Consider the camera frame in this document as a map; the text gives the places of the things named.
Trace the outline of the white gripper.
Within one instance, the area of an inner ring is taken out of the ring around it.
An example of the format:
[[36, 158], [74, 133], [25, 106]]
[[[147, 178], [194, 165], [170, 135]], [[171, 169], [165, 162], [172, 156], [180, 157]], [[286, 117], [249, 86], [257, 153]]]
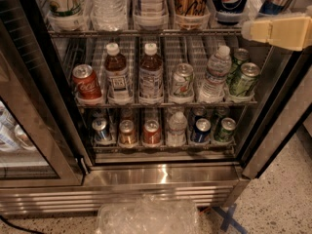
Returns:
[[245, 21], [241, 34], [250, 41], [302, 51], [312, 45], [312, 5], [306, 7], [305, 14], [294, 13]]

